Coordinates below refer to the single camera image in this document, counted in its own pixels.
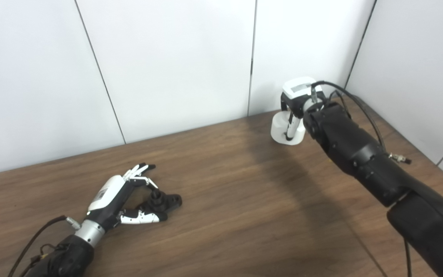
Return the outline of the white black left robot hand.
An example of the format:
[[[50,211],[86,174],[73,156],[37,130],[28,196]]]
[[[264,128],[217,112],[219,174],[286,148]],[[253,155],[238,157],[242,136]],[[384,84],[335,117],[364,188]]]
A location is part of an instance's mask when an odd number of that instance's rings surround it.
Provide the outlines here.
[[[165,212],[153,212],[143,208],[124,208],[136,188],[149,187],[151,190],[158,186],[144,176],[148,170],[153,170],[154,164],[141,163],[129,169],[123,175],[115,175],[106,181],[88,207],[85,220],[99,225],[105,232],[120,224],[140,225],[164,222],[168,219]]]

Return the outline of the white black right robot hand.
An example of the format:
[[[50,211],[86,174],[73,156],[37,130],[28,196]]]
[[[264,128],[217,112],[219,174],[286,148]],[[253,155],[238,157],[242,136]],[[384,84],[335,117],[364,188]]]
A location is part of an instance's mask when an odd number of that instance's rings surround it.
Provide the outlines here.
[[[323,108],[327,102],[325,93],[321,86],[313,87],[315,80],[311,77],[300,77],[285,82],[281,93],[281,111],[289,112],[285,116],[287,128],[284,131],[284,137],[288,142],[296,142],[305,135],[303,127],[303,116],[307,111],[317,111]]]

